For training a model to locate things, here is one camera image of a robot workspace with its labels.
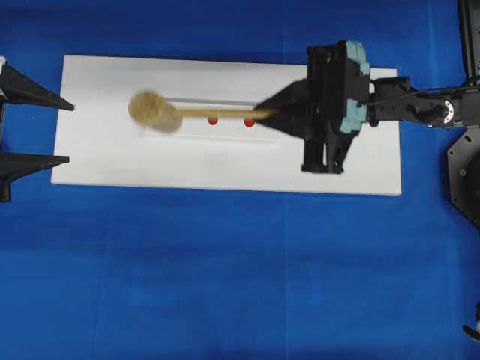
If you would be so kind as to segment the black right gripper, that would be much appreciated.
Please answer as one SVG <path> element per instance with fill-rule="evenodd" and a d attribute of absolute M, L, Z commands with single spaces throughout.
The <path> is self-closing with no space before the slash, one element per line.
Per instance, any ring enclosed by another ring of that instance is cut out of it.
<path fill-rule="evenodd" d="M 258 123 L 304 139 L 303 172 L 341 174 L 350 146 L 367 121 L 371 65 L 362 43 L 353 40 L 311 46 L 307 57 L 307 79 L 292 82 L 254 107 L 283 110 L 311 99 L 307 117 L 278 113 Z"/>

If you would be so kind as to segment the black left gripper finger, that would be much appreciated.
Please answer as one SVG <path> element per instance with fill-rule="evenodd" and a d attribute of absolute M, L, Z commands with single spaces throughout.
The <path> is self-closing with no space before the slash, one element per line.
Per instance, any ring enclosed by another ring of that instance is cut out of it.
<path fill-rule="evenodd" d="M 1 66 L 1 102 L 74 111 L 72 103 L 39 85 L 9 64 Z"/>
<path fill-rule="evenodd" d="M 33 173 L 49 170 L 70 161 L 68 156 L 1 153 L 1 202 L 11 201 L 11 184 Z"/>

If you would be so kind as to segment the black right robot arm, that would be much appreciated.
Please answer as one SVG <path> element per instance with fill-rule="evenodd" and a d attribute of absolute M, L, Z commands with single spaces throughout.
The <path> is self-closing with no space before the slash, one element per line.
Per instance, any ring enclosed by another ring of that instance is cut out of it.
<path fill-rule="evenodd" d="M 307 48 L 307 76 L 256 105 L 274 110 L 260 125 L 304 140 L 306 173 L 341 174 L 362 126 L 406 121 L 429 128 L 479 124 L 479 77 L 461 85 L 415 89 L 410 78 L 371 79 L 365 48 L 342 40 Z"/>

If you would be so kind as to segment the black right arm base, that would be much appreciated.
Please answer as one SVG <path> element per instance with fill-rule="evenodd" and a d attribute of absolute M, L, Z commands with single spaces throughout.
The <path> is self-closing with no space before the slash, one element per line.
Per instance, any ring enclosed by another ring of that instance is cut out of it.
<path fill-rule="evenodd" d="M 479 228 L 479 128 L 468 128 L 447 151 L 452 205 Z"/>

